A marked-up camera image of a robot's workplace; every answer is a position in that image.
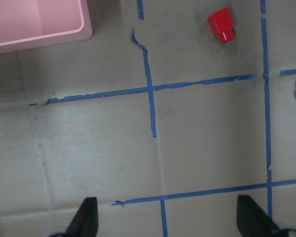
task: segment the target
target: painter's tape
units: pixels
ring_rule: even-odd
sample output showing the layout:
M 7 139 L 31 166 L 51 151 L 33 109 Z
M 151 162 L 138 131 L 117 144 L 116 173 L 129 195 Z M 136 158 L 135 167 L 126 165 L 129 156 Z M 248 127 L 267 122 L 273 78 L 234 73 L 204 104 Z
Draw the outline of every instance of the painter's tape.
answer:
M 294 75 L 296 74 L 296 69 L 284 70 L 280 72 L 280 76 Z
M 273 182 L 272 186 L 279 187 L 279 186 L 292 185 L 292 184 L 296 184 L 296 179 Z
M 261 7 L 261 12 L 262 12 L 263 14 L 266 14 L 265 0 L 260 0 L 260 7 Z
M 267 31 L 266 31 L 266 20 L 261 17 L 261 29 L 262 29 L 262 44 L 263 44 L 263 78 L 268 81 L 268 49 L 267 49 Z
M 200 80 L 196 82 L 179 82 L 179 83 L 172 83 L 172 84 L 165 84 L 165 85 L 157 85 L 154 86 L 154 90 L 163 90 L 163 89 L 176 89 L 176 88 L 182 88 L 188 85 L 193 84 L 203 84 L 203 85 L 209 85 L 209 84 L 216 84 L 216 83 L 225 83 L 225 82 L 231 82 L 236 80 L 250 80 L 256 78 L 257 74 L 249 74 L 249 75 L 241 75 L 241 76 L 233 76 L 233 77 L 225 77 L 225 78 L 214 78 L 209 80 Z
M 69 102 L 69 101 L 89 100 L 89 99 L 112 97 L 112 96 L 117 96 L 117 95 L 137 94 L 137 93 L 144 93 L 144 92 L 148 92 L 147 87 L 99 92 L 99 93 L 95 93 L 95 94 L 86 94 L 86 95 L 71 95 L 71 96 L 66 96 L 63 99 L 50 98 L 47 100 L 46 104 L 49 105 L 49 104 Z
M 138 18 L 139 20 L 144 20 L 144 7 L 143 0 L 137 0 L 137 8 L 138 8 Z
M 164 200 L 164 196 L 142 197 L 142 198 L 136 198 L 136 199 L 131 199 L 127 201 L 116 201 L 111 206 L 124 206 L 127 204 L 150 202 L 150 201 L 161 201 L 161 200 Z
M 148 50 L 135 38 L 135 30 L 132 30 L 132 42 L 136 44 L 139 48 L 143 50 L 143 57 L 144 57 L 144 65 L 145 65 L 145 74 L 148 86 L 148 96 L 149 96 L 149 105 L 150 105 L 150 119 L 151 119 L 151 131 L 152 136 L 157 137 L 156 133 L 156 114 L 155 114 L 155 106 L 154 106 L 154 95 L 153 95 L 153 85 L 151 79 L 151 72 L 148 62 Z
M 272 171 L 267 170 L 267 214 L 269 218 L 273 218 L 272 203 Z
M 212 194 L 223 194 L 223 193 L 231 193 L 231 192 L 238 192 L 238 191 L 245 191 L 245 190 L 262 189 L 262 188 L 266 188 L 266 187 L 267 187 L 266 184 L 253 184 L 253 185 L 244 185 L 244 186 L 237 186 L 237 187 L 231 187 L 231 188 L 204 190 L 204 191 L 182 193 L 182 194 L 144 197 L 144 198 L 136 198 L 136 199 L 127 200 L 124 202 L 117 201 L 117 202 L 113 203 L 112 206 L 126 205 L 126 204 L 140 203 L 140 202 L 161 201 L 161 200 L 169 200 L 169 199 L 177 199 L 177 198 L 189 198 L 189 197 L 212 195 Z
M 161 203 L 161 220 L 162 220 L 163 237 L 168 237 L 168 224 L 167 224 L 165 201 L 161 200 L 160 203 Z
M 252 189 L 262 189 L 262 188 L 266 188 L 266 184 L 253 184 L 253 185 L 205 190 L 205 191 L 183 193 L 183 194 L 172 194 L 172 195 L 167 195 L 166 199 L 168 200 L 168 199 L 176 199 L 176 198 L 189 198 L 189 197 L 196 197 L 196 196 L 223 194 L 223 193 L 231 193 L 231 192 L 238 192 L 238 191 L 245 191 L 245 190 L 252 190 Z
M 264 93 L 266 166 L 268 169 L 271 165 L 270 91 L 268 82 L 264 84 Z

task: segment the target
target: torn tape edge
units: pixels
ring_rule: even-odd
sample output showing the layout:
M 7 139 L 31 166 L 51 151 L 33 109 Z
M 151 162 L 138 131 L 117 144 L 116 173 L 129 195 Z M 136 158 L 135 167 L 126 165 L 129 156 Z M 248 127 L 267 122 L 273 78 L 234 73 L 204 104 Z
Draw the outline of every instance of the torn tape edge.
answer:
M 86 94 L 86 95 L 70 95 L 70 96 L 65 96 L 63 99 L 50 98 L 47 100 L 46 104 L 49 105 L 49 104 L 69 102 L 69 101 L 89 100 L 89 99 L 105 98 L 105 97 L 112 97 L 112 96 L 118 96 L 118 95 L 130 95 L 130 94 L 138 94 L 138 93 L 145 93 L 145 92 L 148 92 L 147 87 L 98 92 L 95 94 Z

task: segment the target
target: blue tape line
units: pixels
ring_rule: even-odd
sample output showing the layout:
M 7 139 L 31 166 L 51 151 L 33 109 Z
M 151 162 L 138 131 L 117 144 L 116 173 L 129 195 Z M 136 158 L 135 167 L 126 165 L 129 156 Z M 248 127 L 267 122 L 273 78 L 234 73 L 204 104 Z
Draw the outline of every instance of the blue tape line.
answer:
M 153 85 L 152 85 L 150 67 L 148 62 L 148 50 L 142 44 L 138 43 L 138 41 L 135 38 L 134 29 L 132 30 L 132 42 L 143 50 L 145 73 L 146 73 L 147 86 L 148 86 L 149 105 L 150 105 L 151 131 L 152 131 L 152 136 L 157 137 L 156 114 L 155 114 L 155 106 L 154 106 Z
M 118 206 L 118 205 L 121 205 L 121 203 L 123 205 L 126 205 L 126 204 L 134 204 L 134 203 L 141 203 L 141 202 L 161 201 L 161 200 L 170 200 L 170 199 L 177 199 L 177 198 L 189 198 L 189 197 L 212 195 L 212 194 L 231 193 L 231 192 L 238 192 L 238 191 L 245 191 L 245 190 L 252 190 L 252 189 L 262 189 L 262 188 L 266 188 L 266 187 L 267 187 L 266 184 L 253 184 L 253 185 L 204 190 L 204 191 L 182 193 L 182 194 L 144 197 L 144 198 L 136 198 L 136 199 L 127 200 L 124 202 L 117 201 L 117 202 L 113 203 L 112 206 Z
M 197 82 L 179 82 L 179 83 L 173 83 L 173 84 L 152 86 L 152 90 L 175 89 L 175 88 L 181 88 L 181 87 L 185 87 L 192 84 L 207 85 L 207 84 L 215 84 L 215 83 L 224 83 L 224 82 L 235 81 L 235 80 L 249 80 L 249 79 L 254 79 L 257 76 L 258 76 L 257 74 L 249 74 L 249 75 L 241 75 L 241 76 L 234 76 L 234 77 L 201 80 Z M 62 103 L 62 102 L 69 102 L 69 101 L 89 100 L 89 99 L 112 97 L 112 96 L 118 96 L 118 95 L 129 95 L 129 94 L 137 94 L 137 93 L 145 93 L 145 92 L 148 92 L 148 87 L 99 92 L 95 94 L 86 94 L 86 95 L 71 95 L 71 96 L 66 96 L 63 99 L 50 98 L 47 100 L 46 104 L 48 105 L 48 104 L 55 104 L 55 103 Z M 29 104 L 29 106 L 35 106 L 35 105 L 37 105 L 37 103 Z
M 147 87 L 99 92 L 95 94 L 86 94 L 86 95 L 71 95 L 71 96 L 66 96 L 63 99 L 50 98 L 47 100 L 46 104 L 49 105 L 49 104 L 62 103 L 62 102 L 68 102 L 68 101 L 89 100 L 89 99 L 104 98 L 104 97 L 111 97 L 111 96 L 117 96 L 117 95 L 137 94 L 137 93 L 144 93 L 144 92 L 148 92 Z
M 266 146 L 266 166 L 271 165 L 271 118 L 270 118 L 270 91 L 269 83 L 264 84 L 264 111 L 265 111 L 265 146 Z
M 241 75 L 241 76 L 233 76 L 233 77 L 225 77 L 225 78 L 214 78 L 210 80 L 200 80 L 196 82 L 179 82 L 179 83 L 172 83 L 172 84 L 165 84 L 165 85 L 157 85 L 154 86 L 154 90 L 163 90 L 163 89 L 176 89 L 176 88 L 182 88 L 188 85 L 193 84 L 216 84 L 216 83 L 224 83 L 224 82 L 230 82 L 230 81 L 236 81 L 236 80 L 250 80 L 256 78 L 257 74 L 249 74 L 249 75 Z
M 263 14 L 266 14 L 265 0 L 260 0 L 260 7 L 261 7 L 261 12 L 262 12 Z
M 278 187 L 278 186 L 285 186 L 285 185 L 292 185 L 292 184 L 296 184 L 296 179 L 273 182 L 272 186 Z
M 143 0 L 137 0 L 137 8 L 139 20 L 144 20 Z
M 162 220 L 163 237 L 168 237 L 166 205 L 164 200 L 161 200 L 160 202 L 161 202 L 161 220 Z
M 267 214 L 271 219 L 273 218 L 272 206 L 272 171 L 267 170 Z
M 284 70 L 280 72 L 280 76 L 287 76 L 296 74 L 296 69 Z
M 263 44 L 263 78 L 268 81 L 268 49 L 267 49 L 267 32 L 266 32 L 266 20 L 261 17 L 261 29 L 262 29 L 262 44 Z

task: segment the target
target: red cube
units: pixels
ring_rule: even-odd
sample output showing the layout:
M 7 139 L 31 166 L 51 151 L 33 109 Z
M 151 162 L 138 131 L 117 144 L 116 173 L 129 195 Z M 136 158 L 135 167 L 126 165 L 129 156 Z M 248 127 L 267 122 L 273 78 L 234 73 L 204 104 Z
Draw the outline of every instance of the red cube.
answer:
M 213 35 L 218 36 L 221 43 L 226 43 L 233 39 L 233 22 L 228 11 L 224 8 L 208 17 L 208 23 L 212 29 Z

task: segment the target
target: floor tile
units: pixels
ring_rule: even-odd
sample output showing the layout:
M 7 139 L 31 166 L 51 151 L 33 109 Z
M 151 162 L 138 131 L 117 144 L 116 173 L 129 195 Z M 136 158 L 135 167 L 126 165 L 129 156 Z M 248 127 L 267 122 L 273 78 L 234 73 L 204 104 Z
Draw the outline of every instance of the floor tile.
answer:
M 266 1 L 270 71 L 296 69 L 296 0 Z
M 100 205 L 97 237 L 162 237 L 160 202 L 121 206 Z
M 31 109 L 54 207 L 160 194 L 147 93 Z
M 47 237 L 54 229 L 51 214 L 24 214 L 0 218 L 0 237 Z
M 296 179 L 296 75 L 270 80 L 272 179 Z
M 273 188 L 273 220 L 281 228 L 296 229 L 296 185 Z
M 17 53 L 0 55 L 0 104 L 23 102 L 20 64 Z
M 18 53 L 29 101 L 147 85 L 141 50 L 128 54 L 119 1 L 89 1 L 89 11 L 91 39 Z
M 266 189 L 166 201 L 169 236 L 237 236 L 237 196 L 250 195 L 266 211 Z
M 166 194 L 266 182 L 263 83 L 155 93 Z
M 144 1 L 137 40 L 149 51 L 155 85 L 263 72 L 259 1 Z M 235 38 L 221 44 L 207 18 L 228 7 Z
M 26 104 L 0 107 L 0 214 L 48 208 L 48 191 Z

